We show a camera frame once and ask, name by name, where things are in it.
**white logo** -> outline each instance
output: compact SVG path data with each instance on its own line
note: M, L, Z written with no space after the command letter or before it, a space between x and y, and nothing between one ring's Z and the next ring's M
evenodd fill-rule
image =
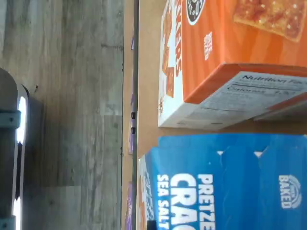
M198 21L206 0L186 0L187 16L190 25L195 25Z
M205 60L208 60L209 54L213 50L212 32L208 33L204 38Z
M301 184L292 175L279 176L280 197L283 209L297 208L302 202Z

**pretzel cracker box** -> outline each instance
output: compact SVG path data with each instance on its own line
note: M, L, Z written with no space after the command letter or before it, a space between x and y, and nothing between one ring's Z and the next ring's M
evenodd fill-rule
M168 0L158 125L218 130L307 99L307 0Z

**gray wood flooring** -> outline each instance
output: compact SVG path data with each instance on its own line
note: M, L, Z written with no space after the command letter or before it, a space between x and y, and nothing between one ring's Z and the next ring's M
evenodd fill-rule
M33 98L24 229L120 229L123 0L7 0L5 18L0 67Z

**white light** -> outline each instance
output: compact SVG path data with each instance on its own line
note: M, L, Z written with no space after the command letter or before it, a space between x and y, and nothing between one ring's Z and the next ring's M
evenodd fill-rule
M20 230L20 217L21 217L21 201L20 198L14 200L13 215L16 216L16 230Z
M17 129L17 142L23 144L24 142L24 131L25 131L25 120L27 114L26 101L24 97L20 98L18 110L21 112L20 126Z

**blue cracker box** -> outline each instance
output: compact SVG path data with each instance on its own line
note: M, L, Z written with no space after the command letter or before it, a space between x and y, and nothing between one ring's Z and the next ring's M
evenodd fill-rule
M137 229L302 230L307 138L163 137L139 160Z

